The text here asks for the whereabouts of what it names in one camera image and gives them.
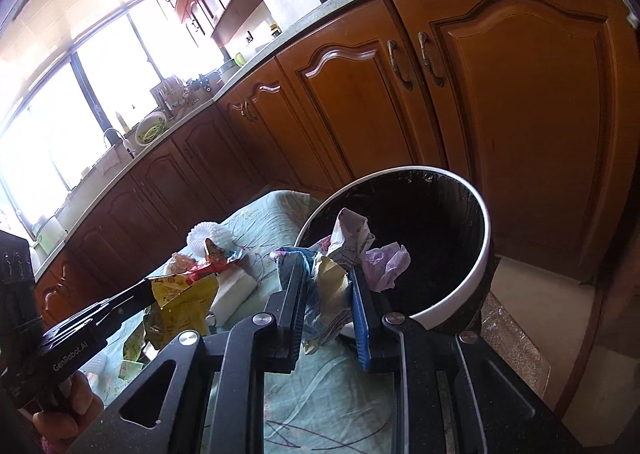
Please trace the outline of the person's left hand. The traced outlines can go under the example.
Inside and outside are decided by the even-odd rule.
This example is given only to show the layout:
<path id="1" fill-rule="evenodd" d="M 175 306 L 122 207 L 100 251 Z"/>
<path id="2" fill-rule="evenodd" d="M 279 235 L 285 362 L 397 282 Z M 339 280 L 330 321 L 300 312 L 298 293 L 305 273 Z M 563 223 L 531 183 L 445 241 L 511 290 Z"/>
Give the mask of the person's left hand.
<path id="1" fill-rule="evenodd" d="M 40 411 L 32 415 L 32 424 L 40 434 L 45 453 L 66 453 L 75 440 L 103 413 L 102 399 L 93 392 L 84 373 L 76 372 L 64 386 L 62 411 Z"/>

